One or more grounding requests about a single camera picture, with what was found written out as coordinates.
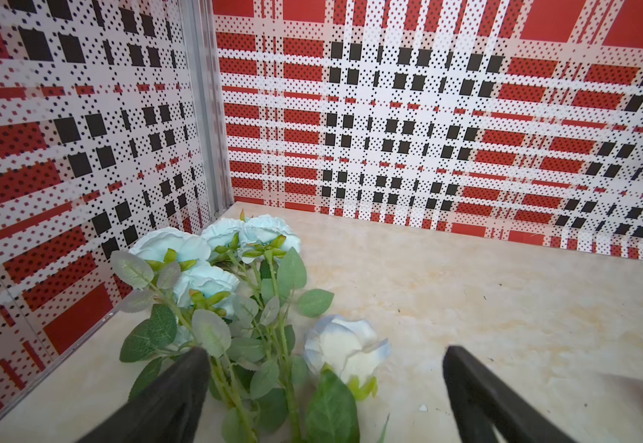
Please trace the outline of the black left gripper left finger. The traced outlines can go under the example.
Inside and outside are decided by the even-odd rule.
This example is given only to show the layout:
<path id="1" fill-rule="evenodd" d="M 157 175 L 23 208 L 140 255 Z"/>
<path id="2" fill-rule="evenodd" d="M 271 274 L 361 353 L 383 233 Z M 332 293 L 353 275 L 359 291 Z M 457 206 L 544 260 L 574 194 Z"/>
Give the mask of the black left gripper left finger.
<path id="1" fill-rule="evenodd" d="M 211 380 L 207 352 L 187 352 L 81 442 L 192 442 Z"/>

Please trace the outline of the white rose bouquet green stems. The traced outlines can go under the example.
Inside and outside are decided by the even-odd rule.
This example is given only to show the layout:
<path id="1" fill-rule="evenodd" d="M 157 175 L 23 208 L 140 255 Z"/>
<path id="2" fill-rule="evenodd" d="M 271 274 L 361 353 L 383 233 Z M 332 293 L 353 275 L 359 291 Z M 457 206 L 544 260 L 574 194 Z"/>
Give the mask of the white rose bouquet green stems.
<path id="1" fill-rule="evenodd" d="M 308 287 L 302 242 L 271 215 L 222 218 L 199 234 L 166 227 L 110 259 L 144 312 L 120 348 L 142 363 L 129 401 L 184 354 L 205 350 L 207 397 L 227 412 L 227 442 L 289 426 L 295 442 L 358 442 L 358 404 L 378 392 L 390 354 L 365 320 L 332 315 L 332 292 Z"/>

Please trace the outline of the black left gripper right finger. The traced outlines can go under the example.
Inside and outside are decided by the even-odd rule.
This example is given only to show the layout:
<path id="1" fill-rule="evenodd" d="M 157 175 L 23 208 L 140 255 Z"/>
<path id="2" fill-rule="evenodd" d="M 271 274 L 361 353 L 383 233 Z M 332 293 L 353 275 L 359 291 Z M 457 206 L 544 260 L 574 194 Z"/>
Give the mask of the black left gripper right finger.
<path id="1" fill-rule="evenodd" d="M 442 368 L 463 442 L 573 441 L 465 348 L 449 346 Z"/>

